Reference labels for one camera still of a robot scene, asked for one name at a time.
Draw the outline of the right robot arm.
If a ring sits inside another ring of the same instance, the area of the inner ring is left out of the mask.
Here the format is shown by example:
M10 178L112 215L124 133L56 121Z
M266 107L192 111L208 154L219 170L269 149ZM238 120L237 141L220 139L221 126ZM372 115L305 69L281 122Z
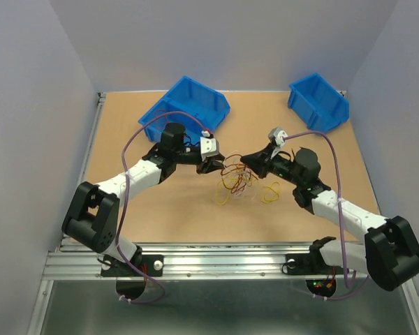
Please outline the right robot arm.
M308 253L289 257L285 273L325 274L331 267L348 267L370 276L387 291L419 274L419 243L410 223L401 216L373 214L340 198L320 180L321 166L314 151L301 148L290 155L268 144L240 160L260 178L273 174L295 185L293 197L301 208L342 227L359 241L350 244L334 237L317 239Z

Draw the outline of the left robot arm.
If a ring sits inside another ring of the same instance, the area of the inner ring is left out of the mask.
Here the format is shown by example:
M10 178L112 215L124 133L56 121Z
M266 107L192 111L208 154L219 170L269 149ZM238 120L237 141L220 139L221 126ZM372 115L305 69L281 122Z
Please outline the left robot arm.
M219 143L203 131L197 144L185 142L185 127L169 123L157 142L133 167L97 184L82 182L71 200L62 232L101 255L117 260L127 275L141 268L142 250L121 236L117 221L120 207L135 195L165 181L178 165L194 165L198 174L223 169Z

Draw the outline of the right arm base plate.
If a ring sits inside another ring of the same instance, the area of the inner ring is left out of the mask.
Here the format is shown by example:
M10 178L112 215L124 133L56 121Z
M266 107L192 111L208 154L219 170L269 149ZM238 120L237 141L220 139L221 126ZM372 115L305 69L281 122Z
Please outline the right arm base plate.
M312 253L287 253L281 272L289 276L340 274L340 266L328 265L321 255Z

